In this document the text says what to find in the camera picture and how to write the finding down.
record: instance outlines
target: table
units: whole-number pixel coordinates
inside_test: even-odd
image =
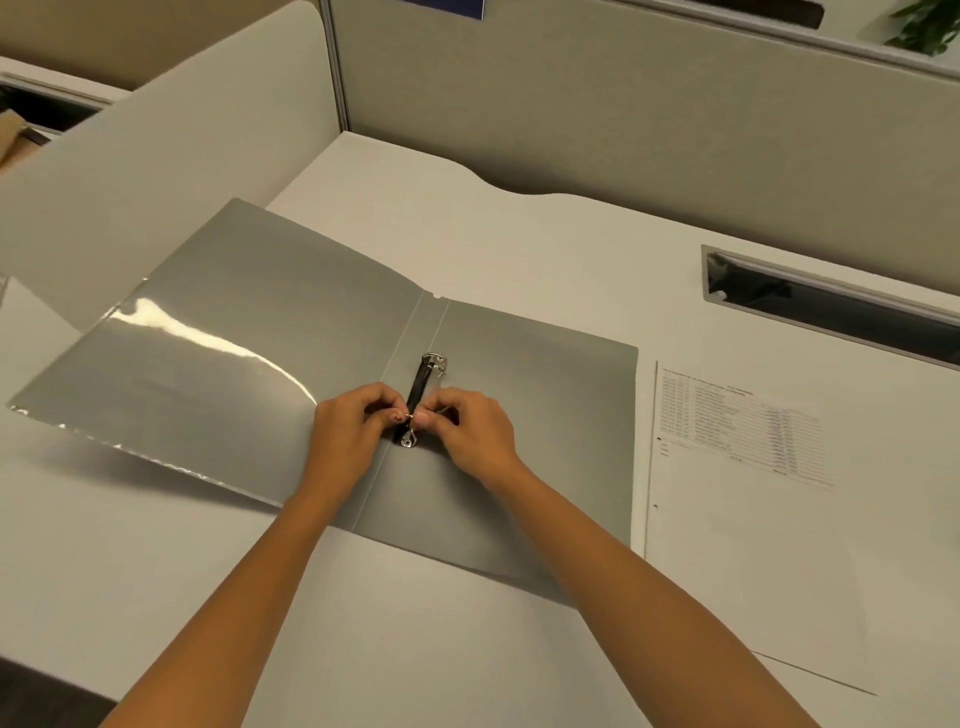
[[[658,361],[819,401],[879,697],[764,662],[825,726],[960,720],[960,634],[950,629],[960,617],[960,375],[707,303],[700,248],[960,312],[956,298],[584,198],[504,192],[450,161],[351,133],[270,209],[439,295],[637,345],[637,549]],[[61,329],[21,326],[17,348],[39,352],[47,330],[50,355],[73,335]],[[26,442],[0,465],[0,653],[119,697],[271,513],[27,422]],[[246,725],[321,721],[644,724],[575,612],[333,529]]]

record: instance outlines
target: gray fabric panel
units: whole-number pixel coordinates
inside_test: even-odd
[[[626,3],[332,6],[355,132],[960,293],[953,80]]]
[[[624,543],[633,498],[636,348],[451,302],[431,347],[444,386],[501,402],[517,451]],[[539,594],[559,590],[502,505],[428,435],[391,446],[356,532]]]
[[[13,398],[30,416],[282,503],[314,401],[380,378],[421,290],[239,200]]]

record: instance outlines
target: white desk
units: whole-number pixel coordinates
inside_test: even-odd
[[[708,367],[770,395],[789,382],[791,398],[821,402],[880,697],[766,664],[825,726],[960,723],[952,426],[960,375],[705,303],[700,246],[958,312],[960,301],[591,200],[506,193],[452,162],[353,134],[270,207],[441,295],[639,346],[635,547],[656,360]],[[72,335],[57,327],[48,322],[47,335]],[[21,331],[25,346],[37,330]],[[749,347],[746,358],[745,344],[757,340],[765,347]],[[28,425],[33,443],[19,443],[0,466],[0,654],[117,697],[270,515],[178,473]],[[318,723],[601,726],[642,718],[574,612],[331,530],[247,721]]]

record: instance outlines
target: gray binder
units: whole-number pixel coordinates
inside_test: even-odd
[[[280,505],[316,401],[422,358],[497,398],[530,468],[629,543],[636,348],[435,297],[233,200],[10,402],[42,422]],[[563,600],[499,502],[421,434],[380,443],[336,525]]]

